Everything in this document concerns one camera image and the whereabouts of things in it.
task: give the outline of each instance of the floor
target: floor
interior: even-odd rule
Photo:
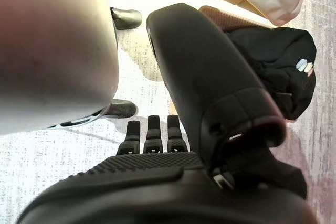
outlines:
[[[156,114],[162,131],[170,97],[155,63],[145,29],[153,10],[185,2],[196,8],[217,8],[268,23],[221,0],[109,0],[111,6],[141,11],[144,22],[135,30],[118,32],[120,82],[115,98],[139,106],[135,120]],[[309,185],[310,206],[322,224],[336,223],[336,0],[305,0],[290,27],[308,30],[318,49],[317,86],[308,110],[288,125],[288,139],[274,150],[277,157],[301,167]],[[70,174],[87,170],[114,155],[125,136],[127,120],[101,119],[69,130],[42,130],[0,137],[0,223],[14,223],[40,192]]]

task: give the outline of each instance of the black fabric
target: black fabric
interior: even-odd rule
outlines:
[[[305,30],[248,27],[227,33],[240,50],[286,119],[297,119],[309,106],[315,74],[300,72],[301,59],[314,63],[316,47]]]

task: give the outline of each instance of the textured black surface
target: textured black surface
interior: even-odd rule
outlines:
[[[136,169],[153,169],[162,167],[202,167],[202,162],[194,152],[187,153],[152,153],[138,155],[113,156],[90,169],[90,173],[115,172]]]

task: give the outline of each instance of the robotic hand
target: robotic hand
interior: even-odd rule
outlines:
[[[169,116],[164,153],[150,116],[140,154],[131,121],[117,156],[48,188],[17,223],[317,223],[302,172],[269,150],[284,119],[226,35],[184,4],[151,13],[147,28],[190,151]]]

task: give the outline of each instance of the gray object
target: gray object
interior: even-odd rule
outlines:
[[[118,86],[116,34],[104,0],[2,0],[0,134],[95,113]]]

